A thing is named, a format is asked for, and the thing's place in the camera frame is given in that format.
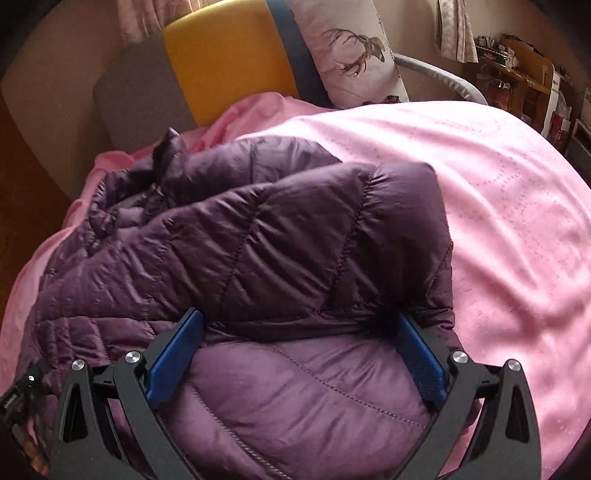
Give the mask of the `pink bed blanket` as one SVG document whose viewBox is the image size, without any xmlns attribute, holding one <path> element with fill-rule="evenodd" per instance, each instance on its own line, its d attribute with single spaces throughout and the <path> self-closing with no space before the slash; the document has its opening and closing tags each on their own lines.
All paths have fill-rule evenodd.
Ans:
<svg viewBox="0 0 591 480">
<path fill-rule="evenodd" d="M 565 463 L 590 418 L 590 190 L 542 136 L 465 101 L 329 111 L 276 93 L 232 105 L 182 134 L 190 153 L 254 137 L 301 138 L 344 162 L 403 160 L 437 176 L 450 237 L 454 331 L 478 360 L 525 368 L 541 427 L 543 478 Z M 104 177 L 151 154 L 97 157 L 63 229 L 36 251 L 10 294 L 1 381 L 18 366 L 47 263 L 85 218 Z"/>
</svg>

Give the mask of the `pink patterned curtain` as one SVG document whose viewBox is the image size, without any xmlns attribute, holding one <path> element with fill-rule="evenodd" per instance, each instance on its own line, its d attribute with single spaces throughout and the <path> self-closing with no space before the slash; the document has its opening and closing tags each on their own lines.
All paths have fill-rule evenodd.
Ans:
<svg viewBox="0 0 591 480">
<path fill-rule="evenodd" d="M 436 44 L 441 56 L 462 64 L 477 63 L 478 54 L 465 0 L 439 0 Z"/>
</svg>

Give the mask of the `wooden desk with clutter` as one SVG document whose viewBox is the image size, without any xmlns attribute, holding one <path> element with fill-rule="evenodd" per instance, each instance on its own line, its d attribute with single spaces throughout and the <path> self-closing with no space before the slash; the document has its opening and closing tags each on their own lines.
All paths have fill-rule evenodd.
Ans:
<svg viewBox="0 0 591 480">
<path fill-rule="evenodd" d="M 514 35 L 478 36 L 474 42 L 478 62 L 466 73 L 489 105 L 511 113 L 545 138 L 569 131 L 574 93 L 562 69 Z"/>
</svg>

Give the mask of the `deer print pillow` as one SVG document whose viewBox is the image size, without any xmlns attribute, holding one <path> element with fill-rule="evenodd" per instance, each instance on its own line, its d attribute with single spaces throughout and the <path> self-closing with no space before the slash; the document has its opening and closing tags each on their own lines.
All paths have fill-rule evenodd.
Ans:
<svg viewBox="0 0 591 480">
<path fill-rule="evenodd" d="M 407 102 L 383 22 L 372 0 L 287 3 L 332 104 Z"/>
</svg>

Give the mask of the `grey curved bed rail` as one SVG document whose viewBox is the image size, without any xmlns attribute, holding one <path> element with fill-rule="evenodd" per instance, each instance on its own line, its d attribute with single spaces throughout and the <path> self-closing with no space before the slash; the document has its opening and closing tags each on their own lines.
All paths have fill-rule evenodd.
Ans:
<svg viewBox="0 0 591 480">
<path fill-rule="evenodd" d="M 448 89 L 459 94 L 465 101 L 488 105 L 485 96 L 469 81 L 455 75 L 447 70 L 430 63 L 395 53 L 394 60 L 398 65 L 415 73 L 423 74 L 439 83 L 444 84 Z"/>
</svg>

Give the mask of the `purple quilted down jacket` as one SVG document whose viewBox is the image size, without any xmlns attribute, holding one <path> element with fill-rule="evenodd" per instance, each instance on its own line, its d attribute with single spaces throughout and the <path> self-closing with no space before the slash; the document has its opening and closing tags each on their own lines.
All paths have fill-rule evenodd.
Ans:
<svg viewBox="0 0 591 480">
<path fill-rule="evenodd" d="M 195 308 L 204 344 L 159 414 L 202 476 L 384 479 L 430 419 L 387 335 L 407 313 L 459 346 L 452 251 L 428 164 L 270 136 L 190 153 L 168 132 L 104 177 L 41 276 L 18 361 L 50 365 L 37 438 L 73 361 L 115 362 Z"/>
</svg>

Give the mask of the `grey yellow blue headboard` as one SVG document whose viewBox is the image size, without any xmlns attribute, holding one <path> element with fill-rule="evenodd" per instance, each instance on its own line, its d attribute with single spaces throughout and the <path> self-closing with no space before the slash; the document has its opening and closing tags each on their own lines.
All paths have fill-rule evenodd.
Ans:
<svg viewBox="0 0 591 480">
<path fill-rule="evenodd" d="M 112 145 L 127 153 L 168 128 L 209 126 L 266 92 L 332 104 L 284 1 L 221 1 L 191 13 L 126 49 L 93 90 Z"/>
</svg>

